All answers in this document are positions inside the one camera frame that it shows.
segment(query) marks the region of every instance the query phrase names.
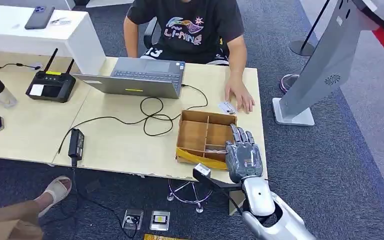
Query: yellow label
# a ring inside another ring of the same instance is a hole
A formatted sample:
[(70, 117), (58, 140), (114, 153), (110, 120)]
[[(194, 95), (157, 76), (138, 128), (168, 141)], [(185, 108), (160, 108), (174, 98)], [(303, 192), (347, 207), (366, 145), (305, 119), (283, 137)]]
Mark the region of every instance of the yellow label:
[(212, 169), (219, 169), (219, 170), (228, 169), (228, 166), (226, 165), (225, 162), (217, 161), (207, 157), (193, 155), (192, 153), (182, 150), (179, 147), (176, 148), (176, 156), (184, 158), (185, 160), (188, 160), (189, 162), (192, 162), (194, 164), (204, 164), (205, 166)]
[(61, 75), (61, 72), (47, 71), (46, 74), (51, 74), (51, 75)]
[(166, 236), (156, 236), (151, 234), (145, 234), (144, 240), (182, 240), (180, 238), (171, 238)]
[(126, 91), (132, 91), (132, 92), (143, 92), (143, 90), (141, 90), (141, 89), (129, 89), (129, 88), (126, 88), (125, 90)]

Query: li-ning logo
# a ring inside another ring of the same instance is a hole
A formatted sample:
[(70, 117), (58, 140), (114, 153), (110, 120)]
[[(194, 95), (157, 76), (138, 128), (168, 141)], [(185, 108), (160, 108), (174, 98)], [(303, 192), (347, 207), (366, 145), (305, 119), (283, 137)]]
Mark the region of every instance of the li-ning logo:
[[(195, 23), (190, 20), (183, 20), (183, 17), (172, 17), (167, 24), (165, 25), (164, 35), (169, 38), (178, 37), (179, 39), (183, 39), (186, 42), (193, 43), (194, 45), (200, 45), (202, 40), (202, 35), (192, 36), (193, 34), (201, 31), (204, 26), (200, 26), (204, 24), (203, 18), (197, 16), (195, 19)], [(188, 33), (183, 32), (183, 27), (187, 28)]]
[(338, 83), (341, 80), (341, 76), (339, 74), (333, 74), (328, 76), (325, 80), (324, 83), (327, 85), (334, 85)]

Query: black cable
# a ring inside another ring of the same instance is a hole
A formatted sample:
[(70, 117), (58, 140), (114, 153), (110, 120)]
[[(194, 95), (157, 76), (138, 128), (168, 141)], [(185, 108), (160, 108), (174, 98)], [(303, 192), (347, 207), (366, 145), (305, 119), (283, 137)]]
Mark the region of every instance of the black cable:
[(3, 66), (0, 66), (0, 69), (3, 69), (3, 68), (5, 68), (6, 66), (8, 66), (8, 65), (15, 65), (15, 66), (17, 66), (17, 67), (27, 67), (27, 68), (32, 68), (32, 69), (34, 69), (34, 70), (39, 70), (39, 69), (41, 69), (41, 66), (29, 66), (29, 65), (24, 65), (24, 64), (22, 64), (22, 63), (7, 63), (7, 64), (5, 64), (5, 65), (3, 65)]
[[(190, 109), (194, 109), (194, 108), (203, 108), (203, 107), (207, 107), (208, 106), (208, 98), (207, 96), (205, 95), (205, 93), (201, 90), (199, 90), (198, 88), (194, 87), (194, 86), (190, 86), (190, 85), (186, 85), (186, 84), (182, 84), (181, 85), (182, 87), (189, 87), (189, 88), (192, 88), (192, 89), (195, 89), (197, 91), (199, 91), (205, 98), (205, 105), (199, 105), (199, 106), (190, 106), (187, 108), (187, 110), (190, 110)], [(156, 112), (153, 112), (151, 114), (148, 114), (146, 112), (144, 112), (144, 109), (143, 109), (143, 104), (146, 100), (149, 100), (149, 99), (156, 99), (158, 100), (160, 103), (161, 103), (161, 108), (156, 111)], [(120, 123), (122, 124), (125, 124), (125, 125), (135, 125), (135, 124), (139, 124), (141, 122), (144, 122), (143, 123), (143, 132), (147, 135), (147, 136), (150, 136), (150, 137), (156, 137), (156, 136), (161, 136), (161, 135), (164, 135), (168, 132), (170, 132), (173, 127), (174, 127), (174, 123), (173, 121), (175, 119), (177, 119), (178, 117), (180, 117), (181, 113), (179, 113), (177, 116), (173, 117), (173, 118), (170, 118), (168, 115), (166, 114), (163, 114), (163, 113), (160, 113), (164, 108), (164, 103), (161, 99), (159, 99), (158, 97), (153, 97), (153, 96), (150, 96), (150, 97), (146, 97), (144, 98), (141, 102), (140, 102), (140, 111), (142, 112), (142, 114), (144, 114), (146, 117), (139, 120), (139, 121), (136, 121), (136, 122), (125, 122), (115, 116), (100, 116), (100, 117), (95, 117), (95, 118), (92, 118), (92, 119), (89, 119), (89, 120), (86, 120), (86, 121), (82, 121), (78, 124), (76, 124), (75, 126), (73, 126), (72, 128), (70, 128), (67, 133), (64, 135), (64, 137), (62, 138), (62, 141), (61, 141), (61, 144), (59, 145), (59, 148), (58, 148), (58, 154), (61, 152), (61, 149), (63, 148), (63, 144), (64, 144), (64, 141), (66, 140), (68, 134), (70, 133), (70, 131), (72, 129), (75, 129), (76, 127), (82, 125), (82, 124), (85, 124), (85, 123), (88, 123), (88, 122), (92, 122), (92, 121), (95, 121), (95, 120), (99, 120), (99, 119), (114, 119), (114, 120), (117, 120), (119, 121)], [(161, 120), (161, 121), (169, 121), (171, 126), (168, 130), (164, 131), (164, 132), (160, 132), (160, 133), (156, 133), (156, 134), (150, 134), (147, 132), (147, 129), (146, 129), (146, 126), (147, 126), (147, 122), (150, 118), (153, 118), (153, 119), (157, 119), (157, 120)]]
[(236, 204), (235, 200), (233, 200), (233, 198), (227, 194), (227, 192), (225, 192), (223, 189), (221, 189), (221, 192), (232, 202), (232, 204), (234, 205), (234, 207), (237, 209), (237, 212), (242, 215), (242, 210), (239, 208), (239, 206)]
[[(128, 219), (129, 219), (129, 217), (127, 217), (126, 220), (124, 221), (124, 225), (126, 225)], [(123, 233), (126, 235), (126, 237), (128, 237), (129, 239), (134, 239), (135, 236), (136, 236), (136, 232), (138, 231), (138, 219), (137, 219), (137, 217), (133, 217), (132, 222), (134, 222), (134, 233), (133, 233), (132, 236), (129, 236), (129, 235), (127, 234), (127, 232), (125, 231), (125, 228), (124, 228), (124, 227), (121, 227), (121, 230), (122, 230)]]
[(269, 180), (269, 179), (264, 179), (264, 180), (276, 184), (277, 188), (275, 188), (275, 189), (272, 189), (272, 188), (269, 186), (269, 187), (270, 187), (270, 191), (275, 191), (275, 190), (280, 189), (280, 185), (279, 185), (279, 183), (277, 183), (277, 182), (275, 182), (275, 181), (273, 181), (273, 180)]
[(92, 204), (97, 205), (98, 207), (100, 207), (100, 208), (102, 208), (102, 209), (105, 209), (105, 210), (110, 211), (110, 212), (117, 218), (117, 221), (118, 221), (118, 224), (119, 224), (119, 226), (120, 226), (120, 229), (123, 231), (123, 233), (126, 235), (126, 237), (128, 237), (129, 239), (133, 239), (133, 238), (136, 236), (136, 233), (137, 233), (137, 231), (138, 231), (138, 222), (139, 222), (139, 219), (137, 219), (137, 217), (133, 217), (132, 222), (133, 222), (134, 225), (135, 225), (135, 230), (134, 230), (134, 233), (133, 233), (132, 236), (128, 235), (127, 232), (125, 231), (124, 227), (123, 227), (122, 220), (120, 219), (120, 217), (117, 215), (117, 213), (116, 213), (113, 209), (111, 209), (111, 208), (109, 208), (109, 207), (107, 207), (107, 206), (104, 206), (104, 205), (100, 204), (99, 202), (96, 202), (96, 201), (94, 201), (94, 200), (91, 200), (91, 199), (87, 198), (85, 195), (83, 195), (83, 194), (79, 191), (79, 189), (78, 189), (78, 187), (77, 187), (77, 184), (76, 184), (76, 168), (73, 167), (73, 168), (72, 168), (72, 171), (73, 171), (73, 173), (72, 173), (72, 180), (71, 180), (71, 182), (72, 182), (72, 189), (75, 190), (75, 196), (76, 196), (76, 199), (77, 199), (77, 203), (76, 203), (76, 208), (75, 208), (75, 210), (74, 210), (72, 213), (67, 214), (67, 213), (65, 213), (65, 211), (64, 211), (64, 209), (63, 209), (63, 207), (62, 207), (62, 204), (60, 204), (61, 212), (62, 212), (62, 214), (66, 215), (66, 217), (64, 217), (64, 218), (58, 218), (58, 219), (54, 219), (54, 220), (50, 220), (50, 221), (48, 221), (48, 222), (42, 224), (41, 226), (44, 227), (44, 226), (46, 226), (46, 225), (49, 225), (49, 224), (52, 224), (52, 223), (55, 223), (55, 222), (61, 222), (61, 221), (68, 220), (68, 219), (70, 219), (70, 218), (74, 218), (75, 231), (74, 231), (73, 236), (72, 236), (72, 238), (74, 238), (74, 236), (76, 235), (76, 232), (77, 232), (77, 218), (75, 217), (75, 214), (76, 214), (77, 211), (80, 209), (80, 204), (79, 204), (79, 197), (80, 197), (80, 198), (82, 198), (84, 201), (90, 202), (90, 203), (92, 203)]

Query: white sandal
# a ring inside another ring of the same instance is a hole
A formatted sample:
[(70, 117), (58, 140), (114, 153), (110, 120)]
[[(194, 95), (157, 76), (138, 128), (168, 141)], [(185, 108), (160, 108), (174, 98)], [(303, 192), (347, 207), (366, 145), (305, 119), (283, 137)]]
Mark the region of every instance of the white sandal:
[[(62, 184), (60, 182), (60, 180), (70, 180), (70, 188), (67, 189), (66, 186), (64, 186), (64, 184)], [(48, 186), (47, 188), (45, 189), (45, 191), (43, 193), (49, 193), (50, 195), (52, 195), (52, 204), (49, 205), (47, 208), (45, 208), (43, 211), (41, 211), (39, 213), (39, 218), (42, 217), (43, 215), (45, 215), (47, 213), (47, 211), (52, 208), (55, 204), (59, 203), (61, 200), (65, 199), (67, 197), (67, 195), (70, 193), (70, 191), (72, 190), (72, 182), (71, 182), (71, 179), (68, 178), (67, 176), (59, 176), (57, 178), (55, 178)]]

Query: laptop keyboard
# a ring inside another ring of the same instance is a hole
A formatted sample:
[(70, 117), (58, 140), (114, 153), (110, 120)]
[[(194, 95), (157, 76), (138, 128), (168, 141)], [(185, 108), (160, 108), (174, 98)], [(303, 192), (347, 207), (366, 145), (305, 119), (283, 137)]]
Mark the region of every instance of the laptop keyboard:
[(113, 77), (120, 78), (135, 78), (143, 80), (157, 80), (157, 81), (171, 81), (174, 89), (179, 90), (181, 88), (180, 75), (178, 74), (164, 74), (164, 73), (152, 73), (152, 72), (137, 72), (137, 71), (114, 71)]

